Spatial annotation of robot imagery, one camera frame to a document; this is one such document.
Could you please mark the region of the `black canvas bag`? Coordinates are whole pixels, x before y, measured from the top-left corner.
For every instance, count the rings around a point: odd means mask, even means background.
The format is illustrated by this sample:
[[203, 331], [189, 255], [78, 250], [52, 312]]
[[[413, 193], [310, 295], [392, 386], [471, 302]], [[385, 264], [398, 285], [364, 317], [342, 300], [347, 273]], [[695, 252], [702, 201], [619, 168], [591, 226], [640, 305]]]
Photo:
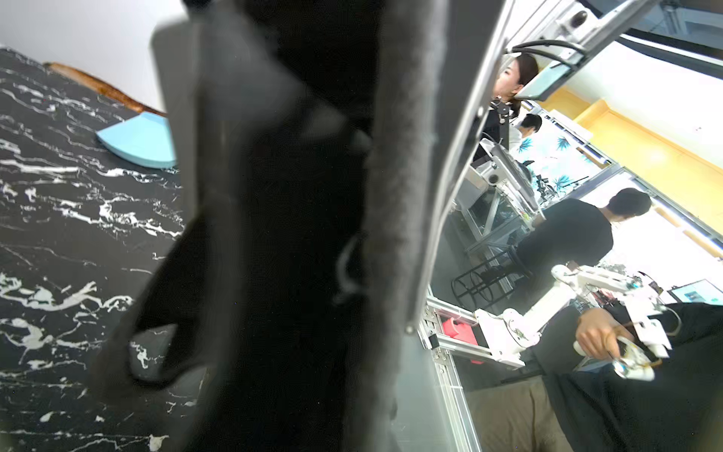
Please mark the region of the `black canvas bag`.
[[175, 451], [397, 451], [397, 382], [508, 1], [189, 1], [153, 45], [193, 216], [88, 377], [203, 369]]

